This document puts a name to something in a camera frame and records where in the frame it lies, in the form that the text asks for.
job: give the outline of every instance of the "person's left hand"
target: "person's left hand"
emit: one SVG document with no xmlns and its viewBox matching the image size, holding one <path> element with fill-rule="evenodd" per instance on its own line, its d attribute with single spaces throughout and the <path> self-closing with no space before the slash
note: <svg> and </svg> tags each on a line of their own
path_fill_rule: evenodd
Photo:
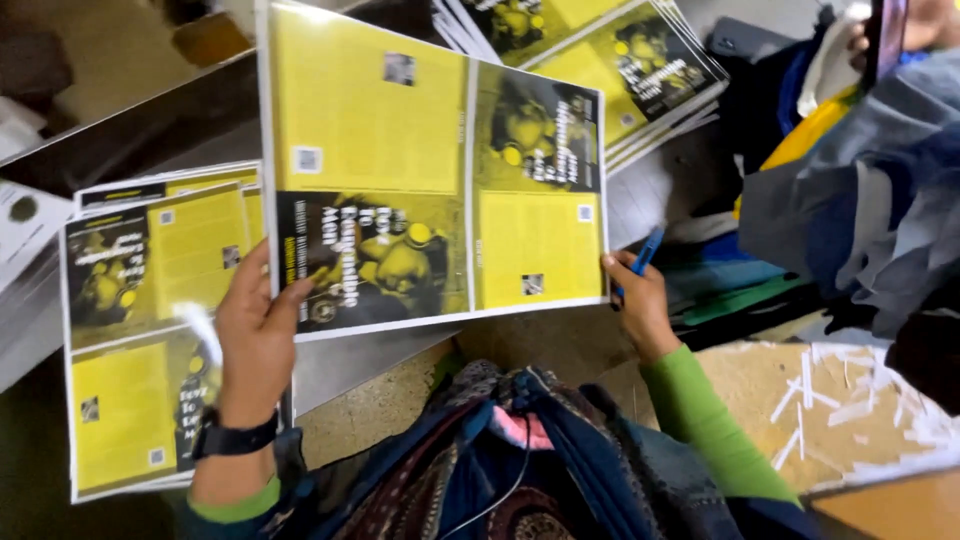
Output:
<svg viewBox="0 0 960 540">
<path fill-rule="evenodd" d="M 217 307 L 215 327 L 224 351 L 219 407 L 227 428 L 270 420 L 293 375 L 297 315 L 313 282 L 293 282 L 271 301 L 270 277 L 263 272 L 269 260 L 270 246 L 263 240 L 240 262 Z"/>
</svg>

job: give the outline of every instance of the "small photo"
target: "small photo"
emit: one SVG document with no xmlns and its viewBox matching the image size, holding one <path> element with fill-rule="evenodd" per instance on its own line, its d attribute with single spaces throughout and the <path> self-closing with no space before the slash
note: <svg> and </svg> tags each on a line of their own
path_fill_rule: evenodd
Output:
<svg viewBox="0 0 960 540">
<path fill-rule="evenodd" d="M 520 279 L 523 296 L 543 294 L 543 274 L 524 274 Z"/>
<path fill-rule="evenodd" d="M 413 86 L 416 70 L 417 61 L 414 57 L 408 57 L 400 53 L 384 53 L 383 55 L 383 80 L 388 83 Z"/>
<path fill-rule="evenodd" d="M 221 255 L 224 257 L 224 269 L 233 268 L 237 264 L 240 264 L 240 247 L 239 246 L 227 246 L 226 248 L 220 250 Z"/>
<path fill-rule="evenodd" d="M 96 396 L 80 402 L 80 418 L 84 424 L 100 420 L 100 404 Z"/>
</svg>

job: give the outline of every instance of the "black watch strap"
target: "black watch strap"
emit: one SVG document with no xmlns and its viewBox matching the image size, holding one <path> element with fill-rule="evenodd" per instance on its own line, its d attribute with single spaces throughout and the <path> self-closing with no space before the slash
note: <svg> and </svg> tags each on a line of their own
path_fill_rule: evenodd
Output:
<svg viewBox="0 0 960 540">
<path fill-rule="evenodd" d="M 200 431 L 193 444 L 193 459 L 197 461 L 209 455 L 252 454 L 276 439 L 278 423 L 279 413 L 274 411 L 270 420 L 255 428 L 224 428 L 220 425 L 220 412 L 209 407 L 200 420 Z"/>
</svg>

